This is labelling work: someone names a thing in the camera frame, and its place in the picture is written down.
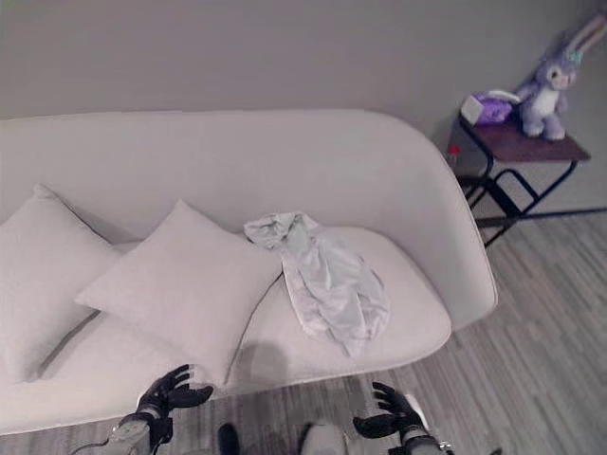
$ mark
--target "sofa seat cushion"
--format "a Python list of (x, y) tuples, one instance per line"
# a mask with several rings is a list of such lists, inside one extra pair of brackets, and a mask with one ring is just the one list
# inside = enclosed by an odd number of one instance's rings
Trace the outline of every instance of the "sofa seat cushion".
[[(330, 340), (308, 338), (281, 278), (251, 319), (228, 386), (213, 398), (398, 367), (431, 354), (448, 339), (447, 312), (400, 248), (361, 228), (335, 230), (383, 280), (392, 304), (386, 331), (354, 358)], [(120, 417), (134, 410), (154, 380), (184, 360), (168, 343), (100, 314), (66, 343), (35, 382), (10, 384), (0, 362), (0, 434)]]
[(263, 390), (341, 375), (386, 370), (412, 363), (438, 350), (451, 334), (449, 315), (414, 262), (393, 242), (358, 227), (333, 227), (379, 275), (391, 302), (385, 332), (364, 353), (346, 356), (330, 340), (302, 330), (281, 277), (255, 311), (229, 386)]

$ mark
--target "throw pillow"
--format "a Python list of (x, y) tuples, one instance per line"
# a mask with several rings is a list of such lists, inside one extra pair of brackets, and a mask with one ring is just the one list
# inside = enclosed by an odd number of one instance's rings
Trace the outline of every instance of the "throw pillow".
[(281, 273), (278, 256), (178, 201), (154, 233), (76, 302), (126, 319), (224, 384), (248, 321)]
[(0, 227), (0, 354), (15, 382), (36, 371), (92, 310), (76, 295), (120, 257), (50, 190)]

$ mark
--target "sofa backrest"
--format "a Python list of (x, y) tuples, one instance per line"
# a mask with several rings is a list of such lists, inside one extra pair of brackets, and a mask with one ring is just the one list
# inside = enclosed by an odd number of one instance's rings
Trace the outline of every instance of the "sofa backrest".
[(150, 234), (177, 198), (232, 231), (291, 210), (372, 228), (407, 209), (438, 159), (406, 123), (357, 110), (14, 119), (0, 150), (2, 220), (41, 182), (112, 242)]

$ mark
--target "crumpled cloth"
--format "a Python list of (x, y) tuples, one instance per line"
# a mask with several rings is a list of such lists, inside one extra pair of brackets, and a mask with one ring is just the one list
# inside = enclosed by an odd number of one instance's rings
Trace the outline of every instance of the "crumpled cloth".
[(310, 337), (329, 331), (355, 356), (388, 325), (390, 303), (379, 277), (309, 216), (271, 214), (246, 223), (245, 234), (280, 254), (293, 308)]

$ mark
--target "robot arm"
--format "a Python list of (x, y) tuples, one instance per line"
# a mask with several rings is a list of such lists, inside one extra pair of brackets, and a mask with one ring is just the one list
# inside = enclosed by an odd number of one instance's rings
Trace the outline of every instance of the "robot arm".
[(396, 432), (399, 433), (401, 447), (390, 450), (394, 455), (444, 455), (452, 453), (451, 447), (440, 444), (426, 429), (427, 423), (417, 412), (405, 395), (392, 387), (380, 382), (374, 382), (376, 390), (374, 397), (377, 406), (388, 413), (375, 417), (353, 420), (357, 432), (369, 439), (383, 438)]
[(139, 398), (135, 412), (125, 416), (99, 452), (101, 455), (150, 455), (173, 438), (175, 408), (194, 408), (212, 395), (211, 386), (191, 389), (191, 365), (182, 365), (159, 378)]

